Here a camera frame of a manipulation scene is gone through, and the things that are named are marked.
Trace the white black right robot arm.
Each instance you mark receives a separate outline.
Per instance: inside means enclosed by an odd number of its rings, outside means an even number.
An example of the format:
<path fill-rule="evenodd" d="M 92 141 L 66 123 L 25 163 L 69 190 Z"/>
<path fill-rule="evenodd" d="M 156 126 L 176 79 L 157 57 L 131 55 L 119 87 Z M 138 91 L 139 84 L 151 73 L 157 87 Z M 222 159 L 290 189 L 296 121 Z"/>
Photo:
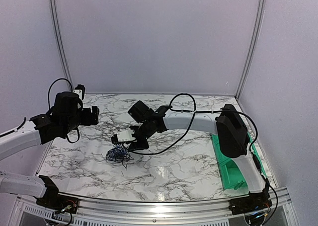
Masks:
<path fill-rule="evenodd" d="M 168 130 L 193 130 L 216 135 L 221 153 L 234 161 L 247 183 L 251 196 L 247 197 L 246 206 L 257 210 L 265 203 L 264 194 L 269 190 L 269 182 L 252 149 L 253 142 L 241 113 L 233 105 L 225 104 L 217 111 L 176 110 L 170 105 L 153 110 L 138 101 L 128 113 L 139 126 L 130 126 L 116 133 L 111 138 L 114 145 L 127 144 L 130 152 L 146 150 L 149 148 L 148 138 Z"/>

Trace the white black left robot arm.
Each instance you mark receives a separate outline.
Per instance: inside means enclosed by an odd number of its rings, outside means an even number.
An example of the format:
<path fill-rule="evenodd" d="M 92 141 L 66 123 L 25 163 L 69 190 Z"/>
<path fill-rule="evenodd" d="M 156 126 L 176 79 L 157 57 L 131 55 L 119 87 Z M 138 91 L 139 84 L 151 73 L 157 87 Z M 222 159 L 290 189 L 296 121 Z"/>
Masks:
<path fill-rule="evenodd" d="M 56 138 L 68 139 L 69 132 L 80 126 L 98 124 L 99 108 L 84 108 L 81 97 L 74 92 L 61 92 L 45 114 L 24 119 L 22 124 L 0 135 L 0 158 L 5 159 L 28 148 L 45 145 Z M 63 204 L 63 198 L 47 176 L 26 176 L 0 173 L 0 191 L 43 198 L 51 208 Z"/>

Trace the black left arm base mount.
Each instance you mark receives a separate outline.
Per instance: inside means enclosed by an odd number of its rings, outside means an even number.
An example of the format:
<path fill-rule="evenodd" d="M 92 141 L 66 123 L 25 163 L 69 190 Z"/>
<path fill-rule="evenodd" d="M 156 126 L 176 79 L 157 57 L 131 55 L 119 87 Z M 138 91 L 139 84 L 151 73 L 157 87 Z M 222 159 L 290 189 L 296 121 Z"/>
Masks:
<path fill-rule="evenodd" d="M 36 198 L 36 204 L 54 210 L 55 214 L 75 214 L 78 210 L 79 199 L 59 193 L 46 193 L 42 198 Z"/>

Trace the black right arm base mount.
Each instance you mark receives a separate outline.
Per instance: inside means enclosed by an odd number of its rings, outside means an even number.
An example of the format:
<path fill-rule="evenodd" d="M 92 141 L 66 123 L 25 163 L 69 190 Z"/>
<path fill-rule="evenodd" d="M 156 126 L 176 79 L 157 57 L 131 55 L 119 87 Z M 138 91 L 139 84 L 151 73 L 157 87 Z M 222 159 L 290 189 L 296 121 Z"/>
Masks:
<path fill-rule="evenodd" d="M 272 206 L 269 193 L 249 193 L 248 196 L 230 200 L 229 210 L 233 215 L 259 211 Z"/>

